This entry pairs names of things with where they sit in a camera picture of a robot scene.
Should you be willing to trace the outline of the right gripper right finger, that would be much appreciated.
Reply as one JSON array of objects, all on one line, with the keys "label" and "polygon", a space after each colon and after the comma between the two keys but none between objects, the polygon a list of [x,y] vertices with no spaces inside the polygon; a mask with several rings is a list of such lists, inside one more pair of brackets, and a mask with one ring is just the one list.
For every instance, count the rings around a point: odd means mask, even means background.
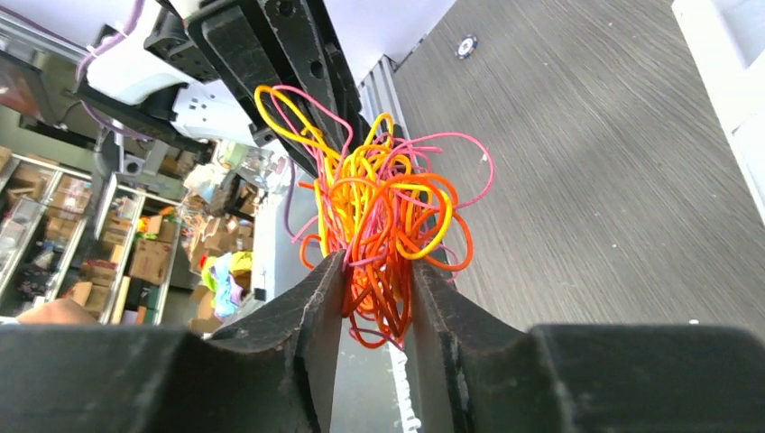
[{"label": "right gripper right finger", "polygon": [[427,432],[761,432],[764,345],[734,327],[537,325],[520,331],[412,268]]}]

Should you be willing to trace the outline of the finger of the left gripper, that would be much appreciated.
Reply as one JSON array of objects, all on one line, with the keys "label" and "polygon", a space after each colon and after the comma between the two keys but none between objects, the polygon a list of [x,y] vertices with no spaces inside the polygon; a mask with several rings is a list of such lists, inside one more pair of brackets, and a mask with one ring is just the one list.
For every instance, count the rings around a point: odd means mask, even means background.
[{"label": "finger of the left gripper", "polygon": [[345,120],[352,129],[352,152],[368,133],[361,100],[322,1],[260,1],[267,23],[286,55],[295,78],[289,82]]},{"label": "finger of the left gripper", "polygon": [[264,131],[267,125],[254,106],[255,88],[291,85],[289,80],[295,75],[259,2],[205,1],[187,17],[186,32],[256,130]]}]

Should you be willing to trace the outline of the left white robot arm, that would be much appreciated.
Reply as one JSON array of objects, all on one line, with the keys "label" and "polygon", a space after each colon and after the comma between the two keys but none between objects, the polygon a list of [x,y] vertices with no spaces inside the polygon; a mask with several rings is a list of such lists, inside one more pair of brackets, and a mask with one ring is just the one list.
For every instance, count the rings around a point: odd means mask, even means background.
[{"label": "left white robot arm", "polygon": [[370,126],[321,1],[138,1],[124,29],[78,67],[77,95],[124,134],[201,153],[212,140],[276,140],[257,109],[260,85],[291,85],[333,150]]}]

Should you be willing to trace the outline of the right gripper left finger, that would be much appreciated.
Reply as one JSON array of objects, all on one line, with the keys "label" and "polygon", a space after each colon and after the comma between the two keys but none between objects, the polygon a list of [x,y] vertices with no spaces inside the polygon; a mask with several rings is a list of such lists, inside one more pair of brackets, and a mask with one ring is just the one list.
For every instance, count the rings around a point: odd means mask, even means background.
[{"label": "right gripper left finger", "polygon": [[324,432],[345,288],[332,253],[201,338],[183,327],[4,326],[4,432]]}]

